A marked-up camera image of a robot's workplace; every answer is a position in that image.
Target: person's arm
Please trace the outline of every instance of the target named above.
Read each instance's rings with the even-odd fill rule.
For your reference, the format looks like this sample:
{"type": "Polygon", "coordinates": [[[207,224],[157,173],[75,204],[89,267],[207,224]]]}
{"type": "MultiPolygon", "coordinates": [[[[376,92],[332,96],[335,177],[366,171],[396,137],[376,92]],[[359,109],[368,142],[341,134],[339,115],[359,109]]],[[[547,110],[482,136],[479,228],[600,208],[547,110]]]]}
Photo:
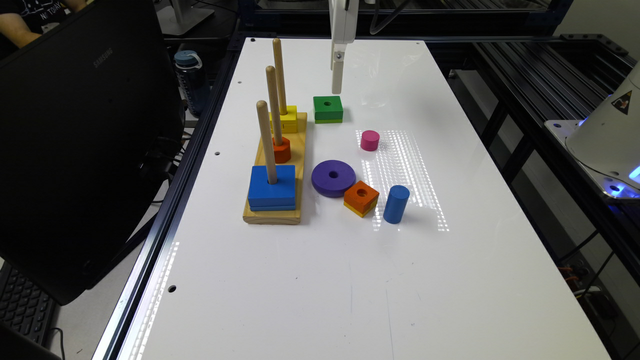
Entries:
{"type": "Polygon", "coordinates": [[[73,13],[77,13],[87,6],[86,0],[62,0],[73,13]]]}
{"type": "Polygon", "coordinates": [[[29,26],[18,14],[0,14],[0,33],[21,48],[40,37],[29,30],[29,26]]]}

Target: wooden peg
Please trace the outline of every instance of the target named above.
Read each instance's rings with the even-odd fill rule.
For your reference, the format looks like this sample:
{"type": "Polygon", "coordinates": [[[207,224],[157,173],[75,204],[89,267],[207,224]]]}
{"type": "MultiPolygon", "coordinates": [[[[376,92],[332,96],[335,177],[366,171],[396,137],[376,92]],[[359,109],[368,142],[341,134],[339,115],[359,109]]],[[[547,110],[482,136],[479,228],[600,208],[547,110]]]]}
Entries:
{"type": "Polygon", "coordinates": [[[287,115],[287,95],[284,90],[284,66],[282,65],[282,44],[278,38],[273,39],[273,57],[276,63],[280,114],[287,115]]]}
{"type": "Polygon", "coordinates": [[[256,109],[260,123],[260,136],[262,137],[265,165],[267,166],[267,179],[269,184],[273,185],[278,182],[278,174],[276,172],[276,159],[273,154],[273,143],[271,142],[271,130],[269,129],[269,109],[264,100],[258,101],[256,109]]]}
{"type": "Polygon", "coordinates": [[[273,123],[273,140],[276,146],[282,145],[282,125],[278,109],[278,91],[276,90],[276,69],[267,66],[267,87],[269,88],[269,105],[271,105],[271,122],[273,123]]]}

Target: wooden base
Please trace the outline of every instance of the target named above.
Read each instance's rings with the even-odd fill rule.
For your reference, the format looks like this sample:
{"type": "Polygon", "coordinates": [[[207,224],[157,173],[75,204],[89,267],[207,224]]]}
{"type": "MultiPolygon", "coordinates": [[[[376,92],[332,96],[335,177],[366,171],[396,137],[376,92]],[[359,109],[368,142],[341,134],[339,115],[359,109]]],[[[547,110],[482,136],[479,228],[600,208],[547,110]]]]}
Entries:
{"type": "MultiPolygon", "coordinates": [[[[296,209],[288,211],[251,211],[249,201],[244,205],[242,219],[249,224],[297,225],[300,223],[302,207],[302,176],[304,175],[304,154],[307,139],[307,113],[298,112],[298,132],[287,134],[291,143],[291,160],[286,165],[296,166],[296,209]]],[[[262,140],[258,144],[258,153],[254,165],[265,165],[262,140]]]]}

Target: yellow square block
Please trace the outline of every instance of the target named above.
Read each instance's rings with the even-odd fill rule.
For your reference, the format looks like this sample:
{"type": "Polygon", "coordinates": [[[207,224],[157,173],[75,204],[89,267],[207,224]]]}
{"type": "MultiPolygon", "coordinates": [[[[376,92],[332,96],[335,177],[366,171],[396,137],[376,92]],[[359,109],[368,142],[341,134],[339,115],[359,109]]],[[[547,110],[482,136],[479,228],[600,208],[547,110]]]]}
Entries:
{"type": "MultiPolygon", "coordinates": [[[[271,125],[271,132],[273,132],[271,113],[269,113],[269,124],[271,125]]],[[[298,132],[298,107],[296,105],[287,106],[287,115],[280,114],[280,126],[283,134],[298,132]]]]}

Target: keyboard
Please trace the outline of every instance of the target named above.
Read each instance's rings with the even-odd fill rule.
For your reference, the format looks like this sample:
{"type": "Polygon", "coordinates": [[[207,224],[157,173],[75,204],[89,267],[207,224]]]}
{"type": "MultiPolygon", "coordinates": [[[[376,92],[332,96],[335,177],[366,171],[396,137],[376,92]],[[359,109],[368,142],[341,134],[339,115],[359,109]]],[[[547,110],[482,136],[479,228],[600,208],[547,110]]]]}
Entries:
{"type": "Polygon", "coordinates": [[[0,269],[0,320],[46,346],[58,304],[6,261],[0,269]]]}

